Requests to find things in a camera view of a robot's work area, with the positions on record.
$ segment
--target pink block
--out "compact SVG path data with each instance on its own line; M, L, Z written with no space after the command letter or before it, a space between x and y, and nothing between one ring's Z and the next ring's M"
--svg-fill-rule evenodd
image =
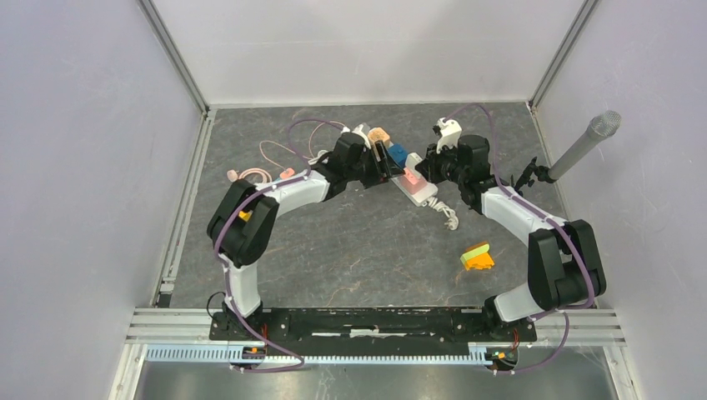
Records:
M415 194L419 192L425 187L425 185L427 185L427 181L425 181L423 177L415 177L415 175L412 173L412 171L409 170L409 168L406 167L404 171L405 175L403 175L400 179L400 184L410 194Z

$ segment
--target microphone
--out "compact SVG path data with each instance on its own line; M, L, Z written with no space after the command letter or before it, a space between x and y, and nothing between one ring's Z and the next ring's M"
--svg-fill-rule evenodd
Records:
M592 118L587 130L577 139L572 147L567 150L562 157L548 171L548 176L554 182L572 168L582 159L589 150L593 149L599 142L611 138L621 125L621 116L616 111L606 111L601 115Z

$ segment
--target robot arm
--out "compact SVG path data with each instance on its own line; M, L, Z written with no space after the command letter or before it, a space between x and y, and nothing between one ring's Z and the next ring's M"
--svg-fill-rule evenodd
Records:
M381 142L370 145L361 134L355 132L355 129L354 132L343 132L334 150L323 155L313 165L306 180L291 184L275 182L259 185L238 180L232 183L224 196L207 228L207 235L212 238L214 245L226 221L239 204L265 186L275 186L274 190L256 198L238 215L219 249L219 256L230 270L229 279L235 303L244 317L261 306L258 259L268 246L277 218L295 208L327 201L341 193L351 181L360 181L366 188L370 188L402 174ZM301 172L290 179L304 174Z
M594 232L588 223L582 220L567 222L527 200L519 200L521 194L503 181L500 182L505 185L505 190L498 187L490 172L489 141L485 138L461 135L461 127L454 120L440 120L434 131L440 139L428 146L425 159L415 167L418 172L432 183L456 183L467 205L500 223L528 247L527 282L487 299L484 304L484 314L492 326L511 323L588 297L577 260L570 256L566 243L548 220L563 229L579 250L594 295L604 293L604 270Z

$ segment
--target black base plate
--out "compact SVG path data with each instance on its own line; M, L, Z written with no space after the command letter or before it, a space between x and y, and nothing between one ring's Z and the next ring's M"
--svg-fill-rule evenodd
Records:
M537 340L530 322L490 332L480 310L461 307L270 308L248 317L248 323L303 356L468 355L469 342L510 343L514 329L521 342ZM397 336L359 336L368 332ZM213 315L208 337L253 340L227 308ZM274 348L268 353L279 354Z

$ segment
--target orange block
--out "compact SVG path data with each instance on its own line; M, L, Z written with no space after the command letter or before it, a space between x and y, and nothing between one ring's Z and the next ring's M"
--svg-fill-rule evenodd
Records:
M469 269L491 269L491 267L494 265L494 260L487 252L480 254L474 258L471 258L470 260L464 263L464 267L467 271Z

